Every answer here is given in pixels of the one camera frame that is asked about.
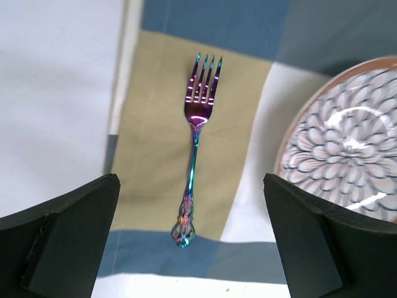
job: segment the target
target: patterned plate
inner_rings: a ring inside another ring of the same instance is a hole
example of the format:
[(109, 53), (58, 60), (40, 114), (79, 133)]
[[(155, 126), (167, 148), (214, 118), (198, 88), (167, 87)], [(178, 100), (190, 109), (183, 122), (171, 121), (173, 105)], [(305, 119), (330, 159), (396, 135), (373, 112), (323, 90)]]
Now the patterned plate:
[(340, 74), (288, 130), (275, 172), (376, 219), (397, 218), (397, 57)]

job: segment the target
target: checkered tablecloth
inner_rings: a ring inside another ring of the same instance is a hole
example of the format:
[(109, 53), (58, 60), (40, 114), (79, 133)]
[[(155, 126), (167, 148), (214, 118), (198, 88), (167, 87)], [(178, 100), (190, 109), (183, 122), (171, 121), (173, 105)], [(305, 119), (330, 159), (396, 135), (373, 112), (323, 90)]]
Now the checkered tablecloth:
[[(321, 85), (397, 52), (396, 11), (394, 0), (146, 0), (112, 136), (122, 191), (99, 276), (285, 284), (262, 179)], [(197, 237), (180, 249), (170, 231), (189, 162), (183, 104), (198, 52), (222, 55), (223, 69), (198, 149)]]

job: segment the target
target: fork handle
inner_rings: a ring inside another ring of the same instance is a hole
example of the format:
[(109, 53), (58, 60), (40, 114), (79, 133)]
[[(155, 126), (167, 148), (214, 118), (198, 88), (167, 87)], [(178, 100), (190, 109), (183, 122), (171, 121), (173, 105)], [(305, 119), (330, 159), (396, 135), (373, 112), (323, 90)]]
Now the fork handle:
[(196, 168), (196, 157), (197, 148), (199, 147), (199, 138), (202, 127), (192, 127), (192, 153), (190, 156), (189, 176), (186, 183), (184, 197), (181, 205), (179, 206), (179, 215), (177, 222), (172, 229), (172, 237), (180, 247), (186, 247), (195, 236), (195, 230), (193, 226), (193, 185)]

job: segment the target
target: fork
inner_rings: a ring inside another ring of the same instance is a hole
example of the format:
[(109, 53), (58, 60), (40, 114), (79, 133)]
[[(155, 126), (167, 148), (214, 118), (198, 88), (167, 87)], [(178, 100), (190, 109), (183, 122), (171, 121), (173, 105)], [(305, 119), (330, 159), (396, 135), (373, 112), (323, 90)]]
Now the fork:
[(190, 125), (190, 128), (192, 129), (193, 146), (192, 146), (192, 154), (190, 156), (189, 177), (187, 179), (186, 188), (181, 205), (179, 206), (179, 215), (177, 217), (177, 222), (174, 228), (172, 229), (173, 239), (176, 241), (178, 246), (182, 248), (189, 245), (189, 243), (193, 240), (195, 236), (195, 229), (193, 226), (193, 209), (194, 209), (193, 183), (195, 176), (197, 148), (199, 147), (200, 133), (204, 125), (208, 122), (212, 113), (216, 87), (218, 86), (218, 80), (222, 66), (222, 57), (220, 57), (218, 62), (218, 67), (216, 68), (215, 76), (213, 79), (212, 87), (210, 90), (210, 95), (207, 100), (208, 85), (210, 83), (211, 72), (213, 69), (213, 62), (215, 57), (212, 56), (210, 69), (208, 70), (207, 78), (204, 83), (203, 92), (201, 94), (204, 72), (207, 67), (207, 60), (208, 60), (208, 55), (205, 55), (203, 68), (201, 70), (201, 74), (198, 79), (197, 87), (195, 88), (194, 91), (194, 97), (192, 97), (200, 58), (201, 55), (198, 54), (195, 65), (193, 67), (192, 76), (190, 77), (189, 83), (187, 85), (187, 91), (185, 97), (185, 108), (184, 108), (185, 116)]

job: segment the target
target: blue stripe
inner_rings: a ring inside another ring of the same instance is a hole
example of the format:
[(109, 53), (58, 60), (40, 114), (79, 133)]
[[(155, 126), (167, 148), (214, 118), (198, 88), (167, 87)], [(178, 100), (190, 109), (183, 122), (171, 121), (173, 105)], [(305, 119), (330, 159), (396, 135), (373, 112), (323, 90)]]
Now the blue stripe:
[(286, 283), (275, 243), (222, 243), (196, 237), (181, 249), (168, 232), (138, 230), (109, 234), (98, 276), (118, 273)]
[(142, 28), (273, 60), (289, 2), (146, 0)]
[(334, 76), (397, 52), (396, 0), (291, 0), (276, 61)]
[(108, 174), (112, 170), (114, 156), (116, 154), (117, 141), (118, 141), (118, 135), (107, 136), (104, 174)]

